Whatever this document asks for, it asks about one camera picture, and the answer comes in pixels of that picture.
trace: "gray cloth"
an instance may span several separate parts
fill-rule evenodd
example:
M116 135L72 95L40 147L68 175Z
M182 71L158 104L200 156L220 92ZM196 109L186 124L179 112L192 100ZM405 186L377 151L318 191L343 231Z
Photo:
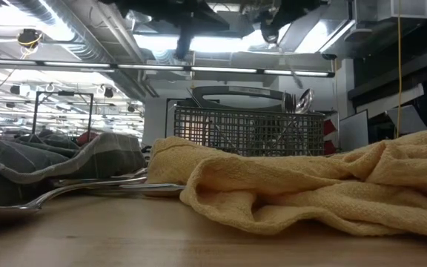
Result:
M75 153L45 143L0 140L0 205L50 190L48 179L108 178L144 165L138 139L114 133L99 135Z

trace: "spoon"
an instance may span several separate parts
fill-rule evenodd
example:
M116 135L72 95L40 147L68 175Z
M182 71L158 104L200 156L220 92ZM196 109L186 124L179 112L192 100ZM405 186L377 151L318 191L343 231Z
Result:
M57 197L60 194L67 193L82 188L104 188L109 185L127 185L134 182L143 183L147 177L137 177L133 179L124 179L124 180L112 180L112 181L98 181L98 182L82 182L75 185L67 185L61 188L48 191L45 194L42 194L40 197L26 203L23 205L13 205L13 206L0 206L0 224L11 223L17 220L21 220L25 217L28 217L42 209L42 205L51 200L54 197Z

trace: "ceiling duct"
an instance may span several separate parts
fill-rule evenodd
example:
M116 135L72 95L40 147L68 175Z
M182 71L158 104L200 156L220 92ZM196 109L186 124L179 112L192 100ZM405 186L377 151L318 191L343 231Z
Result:
M63 31L74 34L73 42L83 43L64 46L73 55L84 62L114 62L113 57L103 48L93 34L85 27L72 10L59 0L5 0L29 16L34 16L49 27L64 27ZM145 89L126 73L116 70L103 73L121 86L123 93L132 99L144 99Z
M399 0L334 0L327 10L295 21L280 46L295 53L366 58L398 39ZM427 0L401 0L402 36L427 19Z

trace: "black ceiling fixture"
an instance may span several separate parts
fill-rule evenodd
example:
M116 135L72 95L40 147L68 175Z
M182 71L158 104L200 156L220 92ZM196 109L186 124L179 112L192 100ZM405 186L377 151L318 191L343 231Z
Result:
M19 85L12 85L9 91L13 94L19 95L21 93L21 87Z
M23 29L18 35L18 43L27 49L36 48L39 44L40 33L34 29Z
M134 104L129 104L128 105L128 111L133 113L136 110L136 106Z
M307 15L323 4L328 4L328 2L322 0L281 1L281 5L277 10L272 8L263 10L254 22L260 23L261 34L265 42L276 44L280 41L278 40L279 29Z
M105 93L103 95L107 98L112 98L114 96L113 88L111 87L105 88Z

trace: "wire basket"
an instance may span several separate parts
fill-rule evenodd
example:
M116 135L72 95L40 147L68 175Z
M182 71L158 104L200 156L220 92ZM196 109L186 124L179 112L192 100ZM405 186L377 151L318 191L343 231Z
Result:
M174 135L242 156L321 156L324 118L177 106Z

